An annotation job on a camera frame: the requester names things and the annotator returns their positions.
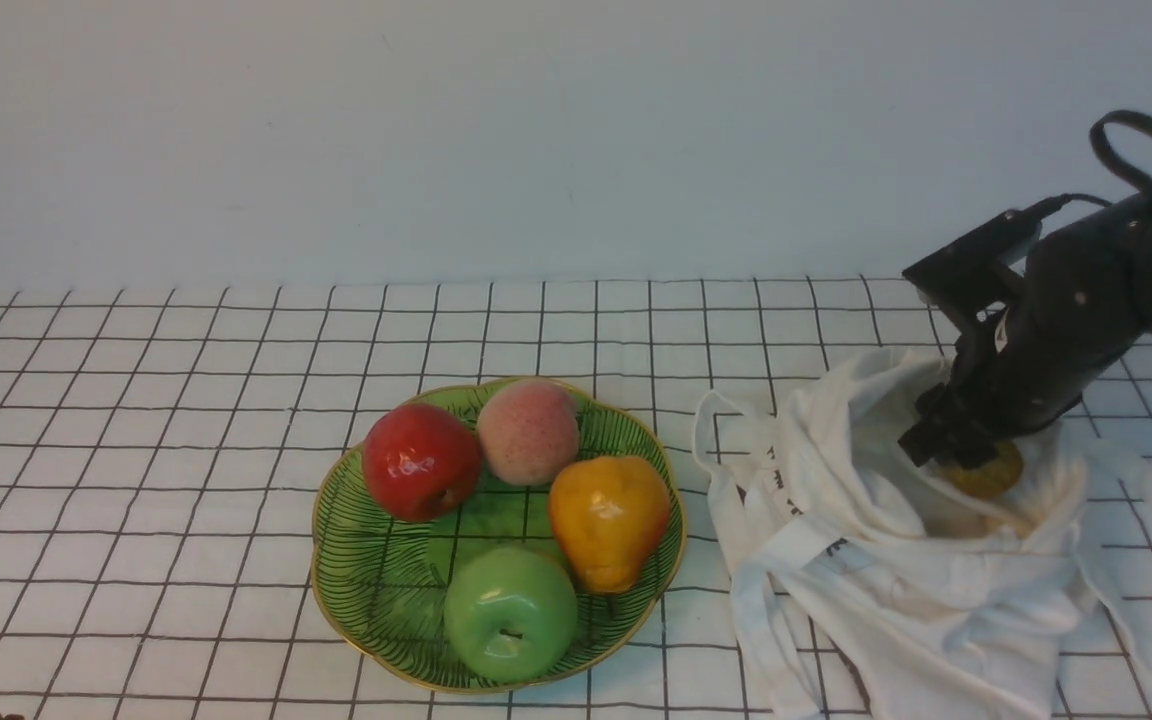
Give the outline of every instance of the white cloth bag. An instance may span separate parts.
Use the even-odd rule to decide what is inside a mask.
[[[1018,486],[965,497],[896,442],[947,372],[940,357],[877,350],[802,384],[774,418],[717,392],[700,401],[692,452],[710,473],[732,619],[778,720],[819,714],[795,606],[855,664],[876,720],[1047,719],[1061,638],[1097,602],[1152,685],[1152,641],[1083,524],[1087,462],[1149,505],[1152,468],[1058,423],[1018,442]],[[705,438],[722,410],[744,416],[723,450],[749,455],[719,465]]]

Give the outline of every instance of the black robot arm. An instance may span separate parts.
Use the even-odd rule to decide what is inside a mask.
[[[1152,177],[1108,145],[1108,123],[1152,137],[1152,118],[1116,111],[1091,132],[1098,158],[1137,195],[1047,237],[1044,218],[1096,199],[1066,195],[1007,211],[905,270],[961,333],[950,379],[919,396],[920,418],[900,439],[915,464],[984,464],[998,441],[1046,429],[1078,404],[1152,333]],[[1023,276],[1010,270],[1021,256]]]

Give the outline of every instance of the table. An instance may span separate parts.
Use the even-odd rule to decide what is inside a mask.
[[[38,720],[673,720],[765,714],[727,620],[690,460],[708,387],[771,409],[877,344],[952,350],[896,279],[563,282],[0,295],[0,712]],[[422,691],[340,642],[306,589],[326,470],[422,389],[545,374],[668,447],[685,561],[591,673],[502,696]],[[1152,338],[1069,423],[1152,458]],[[1152,518],[1091,515],[1152,624]],[[867,717],[823,632],[802,647],[829,717]],[[1104,615],[1066,649],[1058,717],[1152,717]]]

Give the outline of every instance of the bag strap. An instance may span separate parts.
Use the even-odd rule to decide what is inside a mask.
[[[717,406],[727,404],[751,420],[771,423],[772,416],[760,414],[745,401],[730,400],[711,391],[702,397],[692,424],[691,453],[696,462],[710,472],[708,510],[714,521],[718,546],[732,576],[732,623],[741,650],[758,670],[778,720],[805,720],[818,717],[812,675],[801,660],[799,638],[781,611],[771,577],[793,588],[791,574],[826,551],[838,540],[831,530],[805,515],[797,516],[776,530],[763,544],[751,536],[749,513],[736,487],[751,487],[753,478],[735,477],[730,469],[708,461],[704,455],[703,429],[712,429]],[[759,488],[750,488],[746,501],[765,498]]]
[[[1132,488],[1152,507],[1152,465],[1146,460],[1101,439],[1089,438],[1083,442],[1089,460],[1096,462],[1112,477],[1123,479],[1128,488]],[[1093,537],[1085,525],[1079,532],[1082,535],[1076,555],[1083,578],[1087,581],[1098,600],[1105,605],[1105,609],[1111,613],[1111,617],[1114,617],[1120,634],[1123,635],[1126,651],[1132,658],[1135,666],[1144,679],[1152,682],[1152,639],[1130,612],[1128,602],[1123,600],[1117,585],[1106,570],[1100,538]]]

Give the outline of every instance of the fruit plate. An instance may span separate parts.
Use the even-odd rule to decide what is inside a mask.
[[[407,402],[440,406],[475,429],[488,397],[520,378],[482,386],[445,387]],[[579,456],[637,455],[666,479],[669,523],[630,591],[616,596],[577,592],[579,629],[548,673],[524,683],[500,684],[471,673],[444,637],[444,597],[457,566],[502,543],[561,556],[550,531],[548,486],[508,486],[486,469],[470,500],[431,523],[391,518],[362,482],[361,444],[323,480],[314,501],[314,555],[310,582],[335,632],[414,684],[447,694],[498,694],[566,679],[620,650],[650,614],[682,561],[684,507],[669,460],[652,430],[623,410],[566,386],[576,397]]]

